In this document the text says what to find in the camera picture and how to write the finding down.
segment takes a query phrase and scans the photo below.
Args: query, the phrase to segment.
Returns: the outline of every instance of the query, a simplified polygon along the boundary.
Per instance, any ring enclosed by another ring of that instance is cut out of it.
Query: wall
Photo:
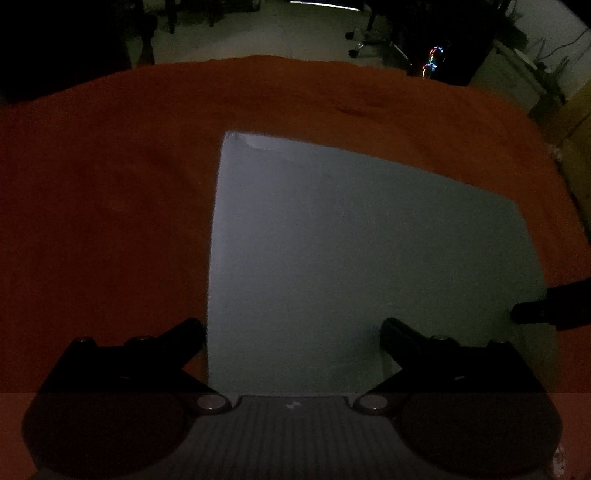
[[[586,28],[586,25],[559,0],[515,1],[517,11],[523,14],[515,25],[526,33],[530,46],[542,38],[546,39],[543,55],[547,55],[560,45],[572,42]],[[539,48],[533,47],[527,52],[528,56],[533,59]],[[544,62],[549,69],[554,69],[566,55],[571,60],[560,79],[560,84],[566,95],[571,97],[591,78],[591,31],[577,43],[562,48]]]

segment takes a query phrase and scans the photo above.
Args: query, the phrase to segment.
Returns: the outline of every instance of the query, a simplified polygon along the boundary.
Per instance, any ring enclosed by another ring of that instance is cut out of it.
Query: cable
[[[589,28],[587,27],[587,28],[585,28],[585,30],[583,30],[583,32],[582,32],[582,33],[581,33],[581,34],[580,34],[580,35],[579,35],[579,36],[578,36],[578,37],[577,37],[575,40],[573,40],[571,43],[565,43],[564,45],[561,45],[560,47],[556,47],[554,50],[552,50],[550,53],[548,53],[548,54],[547,54],[545,57],[541,57],[541,58],[539,58],[539,59],[538,59],[538,61],[541,61],[541,60],[545,60],[545,59],[547,59],[548,57],[552,56],[552,55],[553,55],[555,52],[559,51],[561,48],[565,48],[565,47],[568,47],[569,45],[572,45],[573,43],[577,43],[577,42],[579,41],[579,39],[580,39],[580,38],[581,38],[583,35],[585,35],[585,34],[586,34],[588,31],[589,31]]]

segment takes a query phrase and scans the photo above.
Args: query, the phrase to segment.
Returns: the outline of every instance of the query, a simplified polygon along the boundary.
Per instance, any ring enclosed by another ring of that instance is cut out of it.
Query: metal bolt head
[[[382,395],[368,394],[360,397],[358,404],[364,410],[377,411],[388,406],[388,399]]]
[[[215,413],[224,408],[228,404],[226,398],[218,395],[216,393],[208,393],[206,395],[202,395],[197,400],[197,405],[200,409],[205,410],[206,412]]]

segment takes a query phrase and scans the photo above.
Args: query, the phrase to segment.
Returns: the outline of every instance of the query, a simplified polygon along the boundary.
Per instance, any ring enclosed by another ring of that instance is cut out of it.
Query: orange fabric
[[[118,73],[5,108],[0,121],[3,391],[36,389],[75,336],[116,345],[205,317],[219,149],[230,129],[497,192],[518,203],[548,286],[591,276],[591,249],[535,125],[472,89],[250,57]],[[591,391],[590,339],[591,327],[559,335],[562,391]],[[572,406],[562,414],[568,433],[579,420]],[[7,435],[17,438],[13,424]],[[569,441],[591,446],[583,440]],[[15,472],[0,476],[24,478],[33,468],[26,450],[11,452],[0,465]]]

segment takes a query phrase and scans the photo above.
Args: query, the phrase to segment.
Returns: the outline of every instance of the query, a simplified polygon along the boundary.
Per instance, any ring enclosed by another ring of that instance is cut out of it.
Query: floor
[[[146,4],[148,11],[157,11],[158,7],[157,4]],[[369,12],[263,0],[260,11],[226,14],[213,27],[202,15],[180,12],[174,34],[168,30],[166,17],[159,17],[152,46],[156,63],[277,55],[299,60],[337,60],[361,66],[401,67],[402,59],[388,48],[367,47],[357,59],[348,56],[348,50],[354,48],[356,40],[346,40],[345,32],[353,28],[363,31],[368,18]],[[378,17],[373,30],[387,32],[385,20]],[[133,64],[139,59],[141,47],[139,38],[128,40]]]

